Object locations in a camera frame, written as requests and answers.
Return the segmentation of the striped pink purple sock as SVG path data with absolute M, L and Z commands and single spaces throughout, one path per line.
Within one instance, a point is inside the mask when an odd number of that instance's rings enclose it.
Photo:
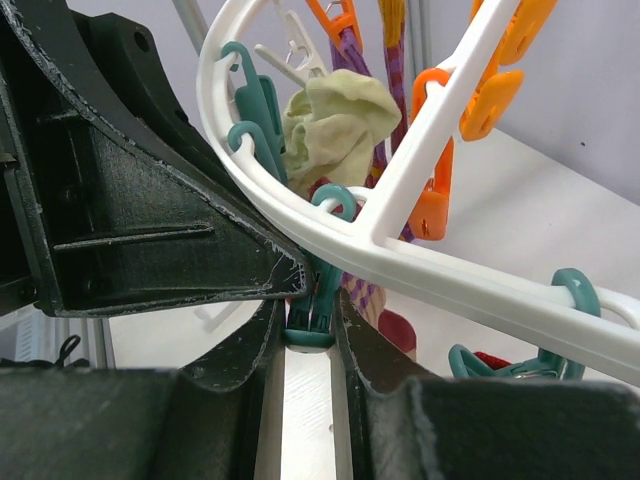
M 401 315 L 386 308 L 386 290 L 350 273 L 343 273 L 341 286 L 360 316 L 412 361 L 416 361 L 417 335 Z

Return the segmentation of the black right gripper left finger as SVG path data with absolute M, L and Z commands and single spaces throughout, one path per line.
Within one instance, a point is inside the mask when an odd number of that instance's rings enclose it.
M 5 368 L 5 479 L 276 479 L 285 306 L 178 370 Z

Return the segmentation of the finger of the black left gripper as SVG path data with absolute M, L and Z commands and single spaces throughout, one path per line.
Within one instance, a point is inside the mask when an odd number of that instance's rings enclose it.
M 100 73 L 141 124 L 138 144 L 156 159 L 199 172 L 219 185 L 233 181 L 175 96 L 151 31 L 116 13 L 71 12 Z
M 311 263 L 234 184 L 140 147 L 63 1 L 1 5 L 1 308 L 57 317 L 307 294 Z

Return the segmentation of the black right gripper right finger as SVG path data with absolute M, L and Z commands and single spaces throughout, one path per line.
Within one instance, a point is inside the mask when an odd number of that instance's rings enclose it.
M 635 479 L 639 398 L 603 382 L 446 380 L 334 298 L 340 479 Z

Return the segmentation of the white round clip hanger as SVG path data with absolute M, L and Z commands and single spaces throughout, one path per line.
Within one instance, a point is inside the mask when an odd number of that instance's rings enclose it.
M 409 218 L 436 161 L 517 9 L 514 1 L 486 1 L 446 65 L 448 84 L 432 95 L 404 137 L 376 187 L 356 187 L 358 218 L 315 207 L 259 165 L 254 143 L 231 143 L 228 47 L 261 10 L 258 1 L 228 1 L 201 48 L 197 97 L 208 140 L 253 205 L 281 232 L 329 263 L 406 296 L 543 347 L 629 384 L 639 381 L 639 333 L 630 325 L 596 320 L 571 296 L 466 260 L 402 242 Z

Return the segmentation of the cream sock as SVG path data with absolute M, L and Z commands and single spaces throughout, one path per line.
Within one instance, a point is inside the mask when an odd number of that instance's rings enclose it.
M 288 187 L 306 200 L 321 179 L 362 186 L 369 173 L 378 142 L 347 93 L 350 73 L 339 69 L 309 79 L 282 112 Z

